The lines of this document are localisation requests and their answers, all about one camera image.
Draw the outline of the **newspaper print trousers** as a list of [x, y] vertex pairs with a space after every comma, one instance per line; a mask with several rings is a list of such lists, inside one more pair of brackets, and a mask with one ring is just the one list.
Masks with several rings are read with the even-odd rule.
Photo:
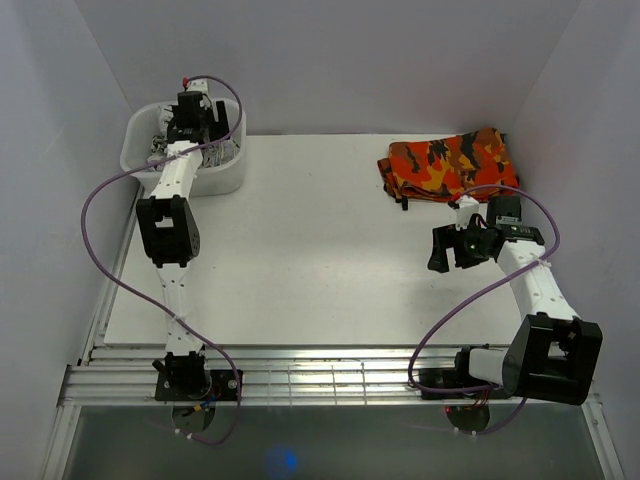
[[[150, 155], [147, 163], [151, 164], [167, 156], [167, 128], [173, 119], [171, 105], [161, 105], [157, 108], [159, 133], [154, 135], [150, 145]], [[239, 153], [240, 145], [233, 138], [203, 151], [202, 168], [219, 167], [232, 160]]]

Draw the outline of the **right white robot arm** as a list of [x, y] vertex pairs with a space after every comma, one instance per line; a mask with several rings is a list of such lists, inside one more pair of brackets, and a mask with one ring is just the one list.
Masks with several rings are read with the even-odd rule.
[[[449, 204], [456, 221], [434, 229], [428, 268], [446, 273], [451, 265], [467, 269], [495, 261], [509, 279], [522, 323], [508, 347], [466, 346], [456, 354], [453, 368], [422, 372], [422, 384], [453, 389], [464, 397], [493, 386], [508, 397], [582, 404], [603, 334], [564, 298], [543, 257], [547, 249], [540, 231], [522, 222], [519, 198], [493, 197], [485, 215], [468, 195]], [[449, 253], [454, 255], [452, 262]]]

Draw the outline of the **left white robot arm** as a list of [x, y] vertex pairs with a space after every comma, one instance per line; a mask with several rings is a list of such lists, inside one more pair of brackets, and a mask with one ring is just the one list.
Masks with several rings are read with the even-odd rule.
[[167, 156], [160, 179], [148, 198], [136, 204], [144, 251], [156, 268], [162, 288], [167, 320], [166, 354], [153, 363], [164, 385], [188, 398], [199, 400], [212, 387], [205, 369], [204, 342], [192, 334], [197, 321], [189, 299], [190, 263], [200, 251], [200, 232], [189, 196], [197, 170], [203, 163], [202, 145], [228, 131], [216, 121], [208, 95], [185, 90], [170, 107]]

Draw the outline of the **orange camouflage folded trousers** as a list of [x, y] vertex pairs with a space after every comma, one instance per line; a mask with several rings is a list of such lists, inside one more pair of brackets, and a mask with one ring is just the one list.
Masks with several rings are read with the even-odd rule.
[[383, 189], [396, 202], [447, 203], [470, 188], [481, 203], [499, 193], [498, 186], [518, 188], [519, 175], [498, 129], [429, 141], [393, 142], [377, 161]]

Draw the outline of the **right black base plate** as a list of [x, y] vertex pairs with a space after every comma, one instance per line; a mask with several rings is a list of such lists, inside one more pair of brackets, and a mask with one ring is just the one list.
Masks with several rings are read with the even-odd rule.
[[449, 393], [433, 393], [420, 391], [422, 400], [445, 400], [445, 399], [476, 399], [485, 395], [489, 399], [506, 399], [507, 395], [501, 388], [488, 390], [487, 392], [452, 392], [452, 389], [468, 389], [471, 387], [484, 387], [489, 383], [484, 380], [475, 379], [466, 374], [460, 374], [454, 368], [420, 368], [412, 372], [414, 381], [431, 390], [445, 389]]

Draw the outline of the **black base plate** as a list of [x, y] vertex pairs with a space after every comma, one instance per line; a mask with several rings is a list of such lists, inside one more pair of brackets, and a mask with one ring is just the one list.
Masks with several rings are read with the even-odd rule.
[[471, 387], [484, 387], [489, 383], [484, 380], [475, 379], [466, 374], [460, 374], [454, 368], [420, 368], [412, 372], [414, 381], [431, 390], [445, 389], [449, 393], [433, 393], [420, 391], [422, 400], [445, 400], [445, 399], [476, 399], [485, 395], [489, 399], [506, 399], [507, 395], [501, 388], [488, 390], [487, 392], [452, 392], [452, 389], [468, 389]]
[[175, 377], [159, 373], [154, 399], [160, 402], [237, 401], [244, 372], [212, 369], [195, 377]]

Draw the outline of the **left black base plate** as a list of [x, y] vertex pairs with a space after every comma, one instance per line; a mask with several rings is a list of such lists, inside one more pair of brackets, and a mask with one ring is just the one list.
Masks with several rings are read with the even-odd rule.
[[159, 373], [154, 399], [160, 402], [237, 401], [244, 372], [212, 369], [195, 377], [175, 377]]

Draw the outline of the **aluminium rail frame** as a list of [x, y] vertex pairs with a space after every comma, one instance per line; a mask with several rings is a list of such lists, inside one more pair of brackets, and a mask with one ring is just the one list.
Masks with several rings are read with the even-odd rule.
[[[498, 279], [492, 262], [448, 275], [428, 272], [431, 229], [453, 223], [443, 204], [408, 211], [375, 187], [344, 202], [307, 194], [293, 204], [245, 185], [192, 200], [204, 237], [192, 298], [202, 331], [244, 369], [247, 407], [420, 405], [407, 364], [449, 308]], [[516, 331], [511, 293], [497, 291], [436, 334], [418, 368], [450, 366], [472, 341]], [[78, 366], [65, 374], [53, 445], [41, 479], [63, 479], [83, 407], [148, 406], [164, 356], [152, 306], [107, 287]]]

